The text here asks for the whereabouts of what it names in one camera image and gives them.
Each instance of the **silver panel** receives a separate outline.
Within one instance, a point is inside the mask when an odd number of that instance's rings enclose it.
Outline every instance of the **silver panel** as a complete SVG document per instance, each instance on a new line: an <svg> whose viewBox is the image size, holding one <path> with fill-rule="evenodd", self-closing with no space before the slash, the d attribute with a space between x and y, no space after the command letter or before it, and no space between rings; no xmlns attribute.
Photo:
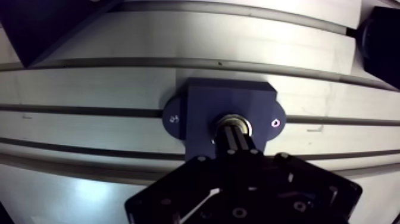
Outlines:
<svg viewBox="0 0 400 224"><path fill-rule="evenodd" d="M119 12L101 17L47 60L199 58L350 74L354 49L354 39L347 36L273 20L211 13ZM6 56L0 63L10 60Z"/></svg>
<svg viewBox="0 0 400 224"><path fill-rule="evenodd" d="M362 0L187 0L191 2L219 2L304 15L319 20L357 28Z"/></svg>
<svg viewBox="0 0 400 224"><path fill-rule="evenodd" d="M0 111L0 137L50 144L146 153L184 154L161 119ZM400 127L287 124L265 153L353 153L400 148Z"/></svg>
<svg viewBox="0 0 400 224"><path fill-rule="evenodd" d="M0 165L0 200L15 224L126 224L143 186L67 178Z"/></svg>
<svg viewBox="0 0 400 224"><path fill-rule="evenodd" d="M0 104L162 109L188 77L268 81L287 115L400 120L400 94L337 82L201 69L92 68L2 72Z"/></svg>

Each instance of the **screw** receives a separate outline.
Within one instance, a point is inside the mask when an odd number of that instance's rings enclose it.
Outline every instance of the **screw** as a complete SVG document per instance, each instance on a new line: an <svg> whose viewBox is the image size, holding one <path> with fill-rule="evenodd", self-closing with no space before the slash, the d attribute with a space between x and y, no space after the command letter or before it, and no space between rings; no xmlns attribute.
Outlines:
<svg viewBox="0 0 400 224"><path fill-rule="evenodd" d="M169 198L164 198L163 200L161 200L161 204L164 206L169 206L171 203L172 201Z"/></svg>
<svg viewBox="0 0 400 224"><path fill-rule="evenodd" d="M307 205L304 204L304 203L301 202L301 201L296 201L296 202L293 204L293 208L295 208L297 211L300 211L301 213L303 213L303 212L307 209Z"/></svg>
<svg viewBox="0 0 400 224"><path fill-rule="evenodd" d="M271 122L271 126L272 126L272 127L279 127L279 126L280 126L280 120L274 119L274 120Z"/></svg>
<svg viewBox="0 0 400 224"><path fill-rule="evenodd" d="M243 219L247 216L247 211L244 208L235 208L232 210L232 215L235 218Z"/></svg>
<svg viewBox="0 0 400 224"><path fill-rule="evenodd" d="M197 160L199 160L200 162L204 162L206 158L204 156L199 156L197 157Z"/></svg>
<svg viewBox="0 0 400 224"><path fill-rule="evenodd" d="M283 157L283 158L289 158L289 154L288 153L280 153L279 155L281 157Z"/></svg>
<svg viewBox="0 0 400 224"><path fill-rule="evenodd" d="M170 117L170 122L171 123L179 123L179 116L178 115L171 116Z"/></svg>

